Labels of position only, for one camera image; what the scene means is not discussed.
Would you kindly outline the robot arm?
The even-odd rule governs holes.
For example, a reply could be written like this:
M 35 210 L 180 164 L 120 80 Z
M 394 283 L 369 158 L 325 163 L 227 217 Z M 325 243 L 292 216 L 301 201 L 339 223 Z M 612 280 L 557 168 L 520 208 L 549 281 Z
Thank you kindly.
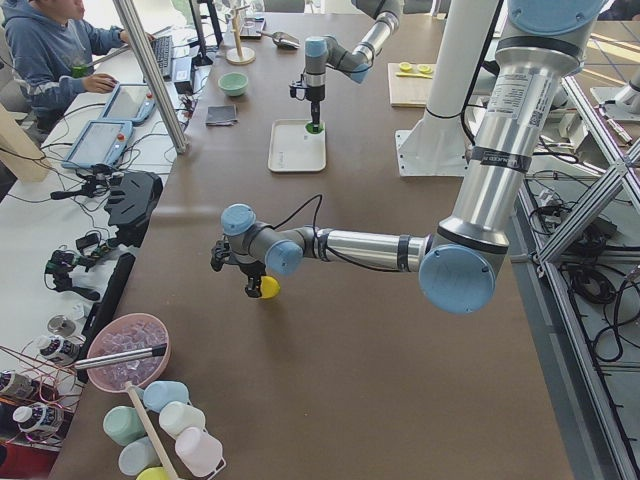
M 290 84 L 290 96 L 310 102 L 311 120 L 305 125 L 310 134 L 324 131 L 321 102 L 325 99 L 326 71 L 331 68 L 361 84 L 374 65 L 382 46 L 399 28 L 401 3 L 394 0 L 352 1 L 360 12 L 374 20 L 373 25 L 352 49 L 345 48 L 332 35 L 310 36 L 304 42 L 304 69 L 300 79 Z
M 505 231 L 561 82 L 577 73 L 600 13 L 598 1 L 455 1 L 436 57 L 422 119 L 397 143 L 418 175 L 456 160 L 449 214 L 426 236 L 260 221 L 242 203 L 221 215 L 211 266 L 238 267 L 262 297 L 268 273 L 306 259 L 384 273 L 413 272 L 437 308 L 469 314 L 492 298 L 509 250 Z

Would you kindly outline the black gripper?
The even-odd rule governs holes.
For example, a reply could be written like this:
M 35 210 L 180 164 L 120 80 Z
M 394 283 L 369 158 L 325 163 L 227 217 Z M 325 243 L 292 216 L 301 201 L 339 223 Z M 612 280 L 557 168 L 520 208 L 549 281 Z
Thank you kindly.
M 233 253 L 230 243 L 226 238 L 218 240 L 211 250 L 211 268 L 220 272 L 225 265 L 236 266 L 247 276 L 244 287 L 245 293 L 250 298 L 261 298 L 261 277 L 266 275 L 266 266 L 258 260 L 241 262 Z
M 302 73 L 298 80 L 289 85 L 291 98 L 311 102 L 311 122 L 320 123 L 320 102 L 325 99 L 325 74 Z

